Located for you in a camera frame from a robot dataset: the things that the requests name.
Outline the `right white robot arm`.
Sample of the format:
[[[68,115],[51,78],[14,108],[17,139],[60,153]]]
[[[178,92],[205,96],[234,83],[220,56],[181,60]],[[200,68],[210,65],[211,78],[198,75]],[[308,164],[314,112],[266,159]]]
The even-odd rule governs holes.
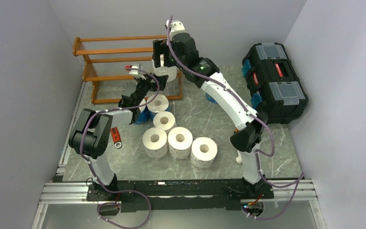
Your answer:
[[[249,198],[257,197],[262,192],[259,182],[263,175],[256,152],[266,126],[266,114],[250,107],[225,80],[216,64],[199,55],[190,34],[179,33],[171,41],[155,40],[152,44],[156,68],[177,67],[188,81],[209,94],[231,118],[237,131],[230,141],[242,160],[243,179],[246,181],[244,193]]]

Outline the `white roll sideways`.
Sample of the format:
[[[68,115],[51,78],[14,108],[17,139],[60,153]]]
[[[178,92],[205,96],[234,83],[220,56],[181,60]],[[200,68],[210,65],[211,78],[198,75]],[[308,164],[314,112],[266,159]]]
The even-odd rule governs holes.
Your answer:
[[[154,61],[154,59],[152,59],[153,72],[157,76],[168,75],[167,82],[173,81],[177,76],[177,72],[178,72],[177,67],[176,66],[165,67],[163,54],[160,55],[160,62],[161,62],[160,67],[155,67],[155,61]]]

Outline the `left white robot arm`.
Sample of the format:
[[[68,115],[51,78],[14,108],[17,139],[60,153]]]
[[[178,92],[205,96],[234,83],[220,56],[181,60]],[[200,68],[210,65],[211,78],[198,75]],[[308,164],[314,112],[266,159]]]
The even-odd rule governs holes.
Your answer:
[[[137,83],[123,86],[122,98],[117,108],[95,111],[85,108],[81,111],[69,136],[69,146],[88,163],[93,175],[94,187],[105,200],[112,200],[118,194],[117,176],[110,168],[105,151],[111,129],[130,125],[139,117],[139,106],[149,91],[163,91],[168,76],[144,74]]]

